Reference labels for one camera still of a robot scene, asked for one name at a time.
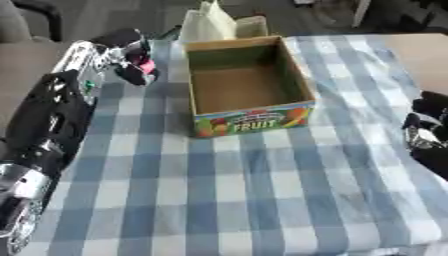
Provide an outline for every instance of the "cardboard box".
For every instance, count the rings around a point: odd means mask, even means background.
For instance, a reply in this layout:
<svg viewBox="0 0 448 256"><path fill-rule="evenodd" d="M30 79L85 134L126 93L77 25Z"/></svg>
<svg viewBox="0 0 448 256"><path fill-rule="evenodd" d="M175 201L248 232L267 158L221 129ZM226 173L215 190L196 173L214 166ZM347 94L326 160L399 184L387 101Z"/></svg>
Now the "cardboard box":
<svg viewBox="0 0 448 256"><path fill-rule="evenodd" d="M186 54L196 136L307 123L315 98L281 37L192 43Z"/></svg>

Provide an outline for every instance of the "blue and white checkered tablecloth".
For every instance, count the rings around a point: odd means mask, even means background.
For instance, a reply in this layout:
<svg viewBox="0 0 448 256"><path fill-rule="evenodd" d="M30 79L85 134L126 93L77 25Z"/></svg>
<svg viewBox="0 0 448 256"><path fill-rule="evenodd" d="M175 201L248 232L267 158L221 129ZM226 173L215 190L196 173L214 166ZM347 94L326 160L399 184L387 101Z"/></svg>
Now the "blue and white checkered tablecloth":
<svg viewBox="0 0 448 256"><path fill-rule="evenodd" d="M404 148L419 92L393 54L376 36L285 40L318 98L308 127L189 137L180 48L158 42L161 81L104 87L21 255L441 251L448 185Z"/></svg>

